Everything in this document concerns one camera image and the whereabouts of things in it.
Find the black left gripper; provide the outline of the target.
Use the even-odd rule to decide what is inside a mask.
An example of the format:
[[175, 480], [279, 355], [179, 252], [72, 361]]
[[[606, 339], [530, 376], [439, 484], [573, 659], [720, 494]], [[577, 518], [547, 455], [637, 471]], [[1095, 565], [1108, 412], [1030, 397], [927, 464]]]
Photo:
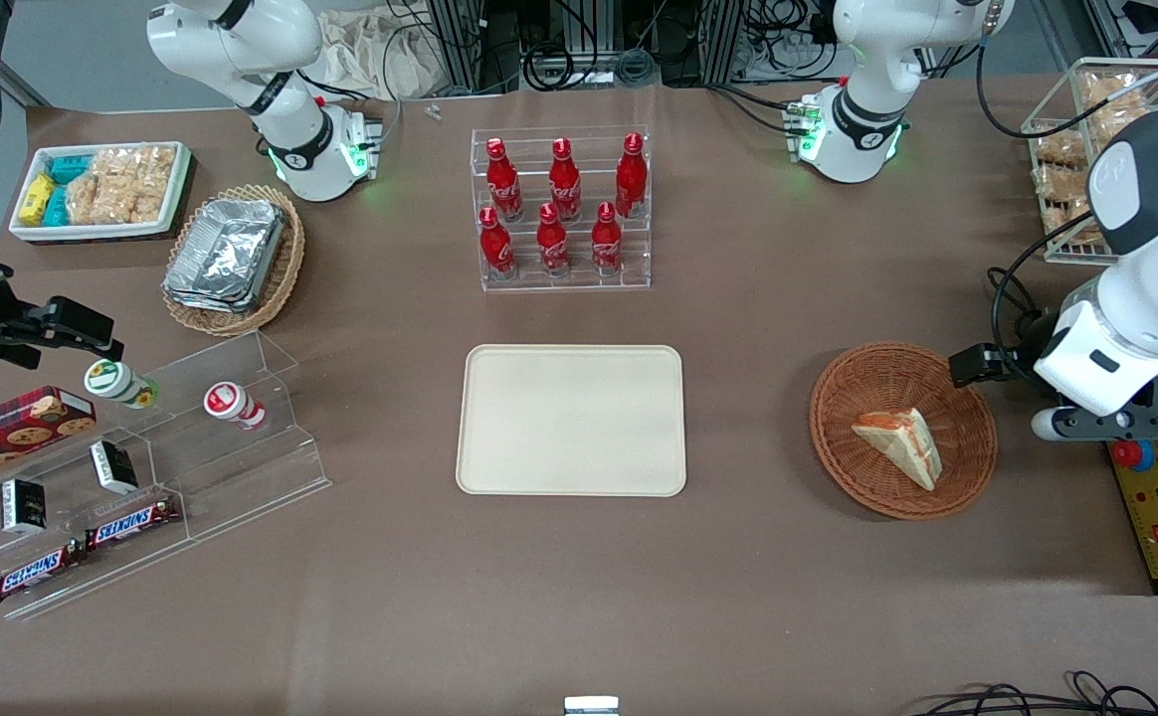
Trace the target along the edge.
[[994, 343], [979, 343], [951, 355], [950, 380], [957, 389], [979, 383], [1001, 383], [1023, 379], [1031, 385], [1046, 385], [1038, 375], [1035, 363], [1045, 353], [1054, 334], [1051, 313], [1021, 313], [1013, 322], [1016, 346], [1012, 349], [1012, 370], [1006, 358], [1011, 353]]

